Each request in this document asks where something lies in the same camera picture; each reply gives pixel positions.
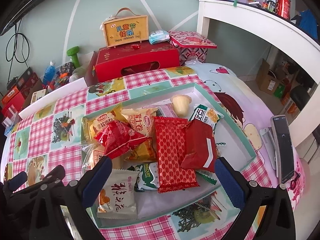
white stripe on wall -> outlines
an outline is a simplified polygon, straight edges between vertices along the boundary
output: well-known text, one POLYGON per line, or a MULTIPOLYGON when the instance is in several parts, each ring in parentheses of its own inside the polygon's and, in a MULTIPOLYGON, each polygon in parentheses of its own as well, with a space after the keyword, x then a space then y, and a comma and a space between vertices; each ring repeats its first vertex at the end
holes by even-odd
POLYGON ((67 27, 67 33, 66 36, 64 38, 64 45, 63 45, 63 53, 62 53, 62 64, 67 62, 67 48, 68 48, 68 40, 69 40, 69 35, 70 35, 70 30, 71 30, 71 26, 72 26, 72 22, 73 19, 75 17, 78 5, 80 3, 80 0, 76 0, 75 5, 73 6, 71 15, 70 15, 70 19, 69 19, 69 23, 68 23, 68 27, 67 27))
POLYGON ((196 16, 198 14, 199 11, 194 12, 193 14, 189 15, 187 18, 185 18, 184 20, 182 20, 181 22, 179 22, 175 27, 173 27, 170 31, 175 31, 176 29, 178 29, 180 26, 182 26, 183 24, 185 24, 188 20, 192 19, 194 16, 196 16))
POLYGON ((160 26, 160 23, 158 22, 158 20, 156 19, 155 15, 153 14, 153 12, 151 11, 149 5, 147 4, 146 0, 140 0, 143 4, 143 6, 146 8, 148 14, 151 16, 151 18, 153 19, 153 21, 155 22, 157 28, 159 30, 161 30, 161 26, 160 26))

black cable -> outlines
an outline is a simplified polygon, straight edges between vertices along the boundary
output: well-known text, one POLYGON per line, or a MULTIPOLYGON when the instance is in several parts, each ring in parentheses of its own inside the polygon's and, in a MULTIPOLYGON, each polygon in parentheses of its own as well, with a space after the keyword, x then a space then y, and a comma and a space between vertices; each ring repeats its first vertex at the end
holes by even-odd
POLYGON ((19 29, 20 29, 20 25, 21 25, 21 21, 22 19, 20 20, 19 22, 19 26, 18 26, 18 29, 17 29, 17 24, 14 25, 14 35, 11 36, 11 38, 9 39, 8 41, 8 44, 7 44, 7 47, 5 49, 5 59, 7 60, 7 62, 10 62, 10 69, 9 69, 9 75, 8 75, 8 83, 10 81, 10 73, 11 73, 11 68, 12 68, 12 63, 13 63, 13 58, 16 59, 17 62, 19 63, 25 63, 27 68, 28 68, 28 64, 27 64, 27 60, 29 58, 29 55, 30 55, 30 45, 29 45, 29 41, 27 39, 27 37, 23 34, 23 33, 20 33, 19 32, 19 29), (22 36, 22 49, 21 49, 21 54, 22 54, 22 57, 23 57, 23 61, 20 61, 17 59, 17 56, 16 56, 16 52, 17 52, 17 46, 18 46, 18 37, 19 35, 22 36), (9 46, 9 43, 10 41, 12 40, 12 38, 14 38, 14 44, 13 44, 13 53, 12 53, 12 57, 10 59, 8 59, 8 46, 9 46), (27 58, 24 57, 23 55, 23 43, 24 41, 27 42, 27 45, 28 45, 28 56, 27 58))

blue and white tissue package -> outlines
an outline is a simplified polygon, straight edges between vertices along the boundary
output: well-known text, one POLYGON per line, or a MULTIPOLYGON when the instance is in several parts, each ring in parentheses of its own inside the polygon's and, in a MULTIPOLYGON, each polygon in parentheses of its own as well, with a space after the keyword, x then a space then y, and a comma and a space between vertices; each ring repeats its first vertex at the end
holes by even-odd
POLYGON ((163 30, 154 31, 149 36, 150 44, 156 44, 159 42, 168 41, 169 39, 170 39, 169 33, 163 30))

light green wall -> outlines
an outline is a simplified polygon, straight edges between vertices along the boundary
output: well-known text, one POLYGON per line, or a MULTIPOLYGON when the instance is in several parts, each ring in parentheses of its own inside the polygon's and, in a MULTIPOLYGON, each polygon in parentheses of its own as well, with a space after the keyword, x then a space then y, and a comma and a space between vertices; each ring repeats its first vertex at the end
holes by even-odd
MULTIPOLYGON (((145 0, 164 30, 170 30, 198 10, 198 0, 145 0)), ((71 12, 76 0, 46 0, 22 20, 20 32, 30 43, 28 65, 42 76, 50 60, 62 64, 63 47, 71 12)), ((148 14, 140 0, 80 0, 71 25, 68 48, 80 46, 81 53, 88 53, 105 46, 101 22, 115 14, 119 8, 129 7, 136 14, 148 14)), ((197 15, 177 30, 196 31, 197 15)), ((149 17, 149 30, 157 27, 149 17)), ((0 91, 6 92, 10 63, 5 60, 5 47, 13 35, 13 28, 0 37, 0 91)), ((254 74, 257 60, 265 55, 268 44, 260 38, 225 23, 211 23, 209 37, 218 50, 208 52, 208 62, 226 65, 239 75, 254 74)), ((13 43, 8 54, 12 54, 13 43)), ((22 60, 19 43, 17 57, 22 60)), ((11 78, 23 72, 25 65, 13 63, 11 78)))

metal screw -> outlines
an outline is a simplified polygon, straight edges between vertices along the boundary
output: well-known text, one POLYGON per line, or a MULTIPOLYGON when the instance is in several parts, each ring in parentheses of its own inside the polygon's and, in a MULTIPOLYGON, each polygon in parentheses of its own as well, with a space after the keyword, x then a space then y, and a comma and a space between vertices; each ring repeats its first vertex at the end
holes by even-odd
POLYGON ((45 190, 45 189, 47 189, 47 187, 48 187, 47 184, 42 184, 41 187, 40 187, 40 189, 41 189, 41 190, 45 190))
POLYGON ((284 189, 287 189, 287 187, 285 186, 285 184, 282 184, 282 183, 281 183, 281 184, 280 184, 280 189, 283 189, 283 190, 284 190, 284 189))
POLYGON ((254 180, 250 180, 250 181, 249 181, 249 185, 250 185, 251 187, 257 187, 258 183, 256 183, 254 180))
POLYGON ((78 184, 78 181, 75 180, 75 179, 69 182, 69 185, 70 185, 71 187, 74 187, 74 186, 76 186, 77 184, 78 184))

